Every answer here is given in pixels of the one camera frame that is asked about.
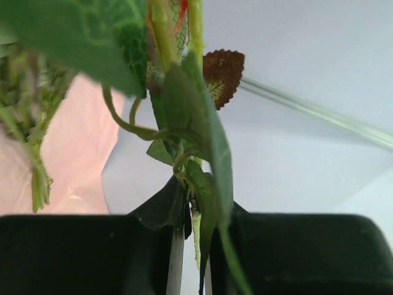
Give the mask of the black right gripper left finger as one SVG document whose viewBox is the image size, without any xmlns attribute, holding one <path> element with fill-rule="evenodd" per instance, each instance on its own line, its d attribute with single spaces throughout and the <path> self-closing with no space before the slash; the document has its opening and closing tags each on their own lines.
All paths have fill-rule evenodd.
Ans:
<svg viewBox="0 0 393 295">
<path fill-rule="evenodd" d="M 179 294 L 185 191 L 175 177 L 126 215 L 1 218 L 2 294 Z"/>
</svg>

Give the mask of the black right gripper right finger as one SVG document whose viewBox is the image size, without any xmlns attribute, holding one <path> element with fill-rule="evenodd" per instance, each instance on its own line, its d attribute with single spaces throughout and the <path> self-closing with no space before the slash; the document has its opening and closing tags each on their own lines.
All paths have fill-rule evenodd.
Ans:
<svg viewBox="0 0 393 295">
<path fill-rule="evenodd" d="M 235 205 L 230 235 L 255 294 L 392 293 L 392 253 L 365 216 L 250 213 Z"/>
</svg>

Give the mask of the purple pink wrapping paper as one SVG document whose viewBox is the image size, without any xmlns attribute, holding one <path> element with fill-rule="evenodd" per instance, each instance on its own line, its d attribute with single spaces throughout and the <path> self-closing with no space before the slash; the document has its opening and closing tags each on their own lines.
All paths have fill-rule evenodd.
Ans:
<svg viewBox="0 0 393 295">
<path fill-rule="evenodd" d="M 42 143 L 42 160 L 53 178 L 42 214 L 108 214 L 101 173 L 118 131 L 101 86 L 76 76 Z M 1 133 L 1 214 L 31 212 L 29 160 L 18 142 Z"/>
</svg>

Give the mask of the rose bouquet flowers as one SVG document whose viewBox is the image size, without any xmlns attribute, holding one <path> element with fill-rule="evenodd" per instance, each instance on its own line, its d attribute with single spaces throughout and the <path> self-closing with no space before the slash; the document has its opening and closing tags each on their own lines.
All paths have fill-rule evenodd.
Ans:
<svg viewBox="0 0 393 295">
<path fill-rule="evenodd" d="M 1 44 L 1 125 L 23 146 L 31 162 L 33 211 L 50 203 L 53 179 L 41 157 L 49 125 L 76 72 L 24 48 Z"/>
</svg>

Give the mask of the single green flower stem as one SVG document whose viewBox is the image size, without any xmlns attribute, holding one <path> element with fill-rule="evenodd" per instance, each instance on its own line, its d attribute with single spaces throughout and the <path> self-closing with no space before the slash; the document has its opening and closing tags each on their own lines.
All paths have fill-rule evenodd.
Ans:
<svg viewBox="0 0 393 295">
<path fill-rule="evenodd" d="M 242 294 L 251 294 L 230 239 L 232 158 L 211 96 L 201 1 L 2 1 L 1 44 L 18 42 L 101 84 L 119 127 L 162 143 L 173 172 L 197 199 L 200 275 L 214 229 Z"/>
</svg>

